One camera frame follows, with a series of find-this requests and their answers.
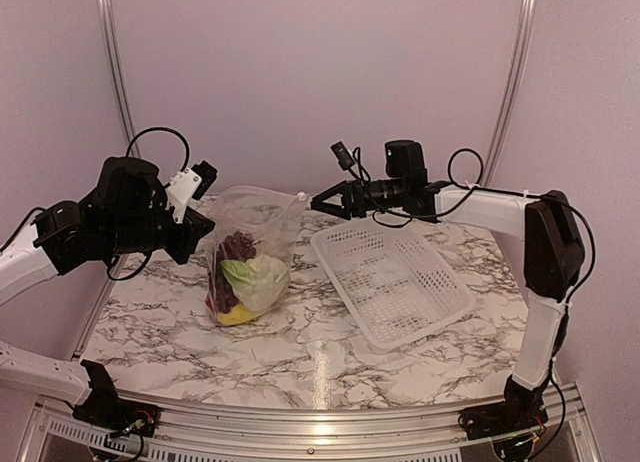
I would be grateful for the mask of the dark red toy grapes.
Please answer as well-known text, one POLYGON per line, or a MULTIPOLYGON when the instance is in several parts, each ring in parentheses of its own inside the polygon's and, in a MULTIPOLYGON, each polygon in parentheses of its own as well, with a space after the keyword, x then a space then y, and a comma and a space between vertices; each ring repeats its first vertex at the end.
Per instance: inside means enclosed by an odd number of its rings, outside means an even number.
POLYGON ((239 230, 214 236, 209 256, 207 306, 217 316, 227 316, 241 305, 234 286, 253 277, 249 262, 257 256, 254 237, 239 230))

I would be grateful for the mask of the clear zip top bag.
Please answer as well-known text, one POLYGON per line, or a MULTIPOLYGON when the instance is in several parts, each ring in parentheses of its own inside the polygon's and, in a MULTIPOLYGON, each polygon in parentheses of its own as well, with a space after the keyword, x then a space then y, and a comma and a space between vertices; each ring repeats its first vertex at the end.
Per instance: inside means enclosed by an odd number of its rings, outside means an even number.
POLYGON ((304 192, 253 186, 234 186, 213 202, 207 216, 216 226, 205 239, 206 305, 216 324, 248 323, 284 299, 307 202, 304 192))

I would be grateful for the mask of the white toy cauliflower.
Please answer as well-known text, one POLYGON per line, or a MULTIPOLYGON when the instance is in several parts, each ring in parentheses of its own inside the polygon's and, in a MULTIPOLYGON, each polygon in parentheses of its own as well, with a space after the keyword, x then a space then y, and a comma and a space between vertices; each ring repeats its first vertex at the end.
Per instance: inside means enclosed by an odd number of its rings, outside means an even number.
POLYGON ((255 313, 269 309, 290 282, 289 266, 267 254, 246 261, 223 260, 221 271, 235 297, 255 313))

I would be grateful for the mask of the yellow toy fruit front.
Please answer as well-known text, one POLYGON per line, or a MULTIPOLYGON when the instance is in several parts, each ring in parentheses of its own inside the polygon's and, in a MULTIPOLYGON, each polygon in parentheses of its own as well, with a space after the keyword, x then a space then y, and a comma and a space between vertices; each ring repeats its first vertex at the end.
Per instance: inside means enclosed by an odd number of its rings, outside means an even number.
POLYGON ((225 327, 246 324, 254 320, 258 316, 257 313, 249 311, 243 304, 235 305, 229 312, 218 312, 216 315, 217 322, 225 327))

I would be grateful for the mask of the white plastic basket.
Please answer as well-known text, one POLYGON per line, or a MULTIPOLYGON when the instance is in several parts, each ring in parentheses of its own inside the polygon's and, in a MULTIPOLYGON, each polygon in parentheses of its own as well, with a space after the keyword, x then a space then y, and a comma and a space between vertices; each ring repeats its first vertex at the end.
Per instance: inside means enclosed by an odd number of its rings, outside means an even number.
POLYGON ((320 265, 367 341, 394 350, 469 313, 475 297, 413 227, 345 222, 310 240, 320 265))

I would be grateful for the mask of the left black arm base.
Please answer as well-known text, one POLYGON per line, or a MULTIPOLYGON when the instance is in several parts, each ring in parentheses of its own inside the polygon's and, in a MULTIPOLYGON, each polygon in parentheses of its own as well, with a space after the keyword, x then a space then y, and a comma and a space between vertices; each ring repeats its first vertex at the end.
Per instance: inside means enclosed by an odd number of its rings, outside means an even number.
POLYGON ((90 391, 82 403, 73 406, 75 419, 118 433, 141 420, 142 436, 154 435, 160 414, 158 406, 122 398, 102 364, 83 360, 80 365, 89 376, 90 391))

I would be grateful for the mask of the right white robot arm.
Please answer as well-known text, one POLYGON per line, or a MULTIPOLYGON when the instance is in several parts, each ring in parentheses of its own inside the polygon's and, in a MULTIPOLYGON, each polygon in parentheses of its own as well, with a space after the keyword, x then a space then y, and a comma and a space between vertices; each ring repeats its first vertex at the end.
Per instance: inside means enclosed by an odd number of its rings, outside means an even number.
POLYGON ((534 392, 552 373, 569 320, 571 298, 584 283, 581 216, 565 194, 456 186, 437 181, 411 188, 398 180, 343 181, 314 196, 312 209, 345 220, 372 211, 429 223, 462 224, 511 236, 524 245, 528 318, 511 385, 534 392))

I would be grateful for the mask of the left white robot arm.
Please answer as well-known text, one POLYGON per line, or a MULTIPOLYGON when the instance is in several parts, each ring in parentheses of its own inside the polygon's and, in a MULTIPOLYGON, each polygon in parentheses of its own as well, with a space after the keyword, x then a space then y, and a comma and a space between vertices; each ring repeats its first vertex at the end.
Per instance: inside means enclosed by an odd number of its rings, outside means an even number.
MULTIPOLYGON (((184 264, 213 228, 212 220, 190 207, 176 217, 165 209, 120 215, 71 201, 58 203, 27 221, 1 250, 1 303, 87 262, 109 264, 119 256, 162 250, 184 264)), ((6 342, 1 343, 1 385, 73 406, 86 403, 106 427, 119 426, 127 414, 102 365, 54 359, 6 342)))

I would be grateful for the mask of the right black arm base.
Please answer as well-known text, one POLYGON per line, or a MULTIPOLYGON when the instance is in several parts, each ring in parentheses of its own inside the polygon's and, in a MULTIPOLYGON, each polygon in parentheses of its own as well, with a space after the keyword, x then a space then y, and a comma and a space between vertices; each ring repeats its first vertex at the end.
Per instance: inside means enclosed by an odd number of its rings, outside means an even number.
POLYGON ((458 417, 458 425, 469 440, 477 440, 545 424, 548 415, 543 393, 549 382, 550 378, 547 377, 538 387, 529 390, 509 376, 503 401, 463 409, 458 417))

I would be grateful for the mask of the front aluminium rail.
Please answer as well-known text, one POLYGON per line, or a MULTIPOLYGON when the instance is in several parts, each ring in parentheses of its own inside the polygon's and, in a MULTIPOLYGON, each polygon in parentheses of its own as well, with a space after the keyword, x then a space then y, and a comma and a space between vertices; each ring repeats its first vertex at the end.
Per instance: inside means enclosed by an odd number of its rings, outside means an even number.
POLYGON ((499 461, 516 439, 540 435, 537 461, 599 461, 576 384, 544 395, 548 421, 501 437, 471 440, 458 419, 469 402, 391 409, 303 410, 204 404, 125 392, 159 409, 155 433, 108 440, 107 430, 76 421, 70 409, 38 398, 18 461, 87 461, 95 455, 144 461, 499 461))

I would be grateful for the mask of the left aluminium frame post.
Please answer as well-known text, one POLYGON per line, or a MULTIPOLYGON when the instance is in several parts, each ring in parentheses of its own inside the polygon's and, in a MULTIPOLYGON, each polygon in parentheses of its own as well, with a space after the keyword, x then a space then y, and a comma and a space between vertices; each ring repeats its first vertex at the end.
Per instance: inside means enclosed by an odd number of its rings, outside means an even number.
POLYGON ((123 65, 118 44, 113 0, 96 1, 106 53, 107 68, 115 98, 115 105, 125 138, 125 144, 128 145, 136 135, 136 130, 126 90, 123 65))

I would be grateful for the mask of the aluminium frame post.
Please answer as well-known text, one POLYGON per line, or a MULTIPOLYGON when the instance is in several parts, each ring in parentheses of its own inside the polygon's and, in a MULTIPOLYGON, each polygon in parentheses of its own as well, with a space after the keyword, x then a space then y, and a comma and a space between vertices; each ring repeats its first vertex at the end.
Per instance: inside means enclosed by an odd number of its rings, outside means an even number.
POLYGON ((487 158, 493 164, 503 149, 531 44, 537 0, 521 0, 507 81, 487 158))
POLYGON ((128 145, 136 135, 136 130, 126 90, 123 65, 118 44, 113 0, 96 1, 106 53, 107 68, 115 98, 115 105, 125 138, 125 144, 128 145))

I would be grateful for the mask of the right aluminium frame post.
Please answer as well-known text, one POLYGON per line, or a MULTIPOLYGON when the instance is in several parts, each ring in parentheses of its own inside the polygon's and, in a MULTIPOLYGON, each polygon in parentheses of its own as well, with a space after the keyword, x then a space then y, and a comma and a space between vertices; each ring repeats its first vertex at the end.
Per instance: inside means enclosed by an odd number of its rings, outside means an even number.
POLYGON ((537 0, 521 0, 507 81, 487 158, 493 164, 503 149, 531 44, 537 0))

